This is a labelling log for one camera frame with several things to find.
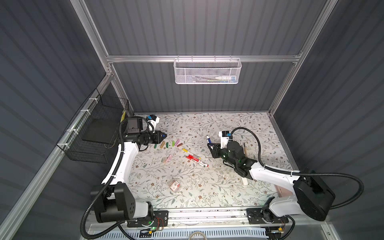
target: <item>red marker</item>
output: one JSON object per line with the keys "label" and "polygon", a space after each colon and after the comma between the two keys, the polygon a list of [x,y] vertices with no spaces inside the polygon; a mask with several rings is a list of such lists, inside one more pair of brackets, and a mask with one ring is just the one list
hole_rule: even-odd
{"label": "red marker", "polygon": [[195,160],[196,162],[198,162],[200,165],[202,165],[202,166],[204,166],[204,167],[208,167],[208,166],[209,166],[209,165],[206,164],[205,162],[201,161],[200,159],[195,158],[195,157],[192,156],[192,155],[189,155],[188,158],[191,158],[191,159]]}
{"label": "red marker", "polygon": [[195,159],[193,159],[191,155],[187,156],[186,158],[188,158],[189,160],[195,161],[197,164],[199,164],[202,167],[205,167],[202,163],[197,162]]}

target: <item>gray corrugated wall panel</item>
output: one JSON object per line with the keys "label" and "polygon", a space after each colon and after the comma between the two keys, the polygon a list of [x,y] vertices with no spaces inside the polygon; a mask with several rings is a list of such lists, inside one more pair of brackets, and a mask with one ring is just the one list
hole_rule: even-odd
{"label": "gray corrugated wall panel", "polygon": [[86,0],[110,55],[293,55],[324,2]]}
{"label": "gray corrugated wall panel", "polygon": [[[104,94],[117,97],[112,85]],[[111,166],[112,162],[78,162],[65,156],[13,239],[78,239],[91,189],[101,183]]]}
{"label": "gray corrugated wall panel", "polygon": [[176,84],[172,63],[115,63],[135,112],[268,110],[291,63],[243,63],[238,84]]}
{"label": "gray corrugated wall panel", "polygon": [[[379,237],[384,213],[384,2],[339,1],[275,119],[300,169],[360,177],[363,195],[330,211],[342,239]],[[336,202],[356,184],[326,178]],[[356,224],[350,219],[370,219]]]}
{"label": "gray corrugated wall panel", "polygon": [[[0,36],[0,186],[6,192],[0,194],[2,222],[105,71],[69,1],[1,1]],[[89,170],[78,169],[92,183],[99,182]],[[95,167],[95,173],[101,171],[107,166]],[[65,179],[71,183],[67,191],[81,192],[72,180]],[[68,196],[59,200],[71,202]],[[50,211],[32,212],[57,216],[66,210],[57,205]]]}

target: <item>white mesh basket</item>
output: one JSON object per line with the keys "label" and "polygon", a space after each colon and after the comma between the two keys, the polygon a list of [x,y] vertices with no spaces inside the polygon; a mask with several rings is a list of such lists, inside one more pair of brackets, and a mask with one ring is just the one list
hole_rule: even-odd
{"label": "white mesh basket", "polygon": [[177,84],[236,84],[238,83],[241,61],[178,61],[173,63]]}

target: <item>floor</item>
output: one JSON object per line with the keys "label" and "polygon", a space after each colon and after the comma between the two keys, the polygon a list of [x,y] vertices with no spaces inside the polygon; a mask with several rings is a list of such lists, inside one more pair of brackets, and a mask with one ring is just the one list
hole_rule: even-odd
{"label": "floor", "polygon": [[[270,196],[277,196],[276,187],[264,181],[249,180],[242,187],[233,169],[213,159],[207,147],[206,135],[212,142],[220,142],[219,131],[242,126],[252,130],[262,143],[262,161],[268,165],[291,169],[267,113],[177,114],[158,115],[157,129],[168,134],[169,147],[156,149],[150,144],[140,152],[132,166],[128,186],[136,199],[151,201],[155,208],[196,208],[261,206]],[[248,157],[256,159],[257,143],[254,137],[239,130],[234,140],[246,145]],[[172,141],[180,139],[180,147]],[[209,167],[201,167],[187,159],[186,148],[199,155]],[[169,162],[166,157],[172,154]],[[181,184],[173,193],[169,188],[172,179]]]}

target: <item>wire mesh basket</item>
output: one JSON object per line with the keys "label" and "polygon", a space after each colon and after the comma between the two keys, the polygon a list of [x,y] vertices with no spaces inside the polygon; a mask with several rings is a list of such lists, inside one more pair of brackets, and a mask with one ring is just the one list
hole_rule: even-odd
{"label": "wire mesh basket", "polygon": [[173,63],[177,84],[237,84],[241,61],[178,61]]}
{"label": "wire mesh basket", "polygon": [[[74,161],[105,164],[113,161],[119,145],[118,125],[124,117],[127,117],[127,108],[127,99],[99,95],[93,100],[87,110],[81,110],[83,111],[83,115],[78,124],[72,129],[66,128],[66,131],[71,132],[66,143],[57,143],[57,146],[65,152],[69,159]],[[112,130],[113,134],[111,133],[111,138],[107,142],[84,140],[88,129],[95,120],[110,122],[113,126],[116,126],[114,130]]]}

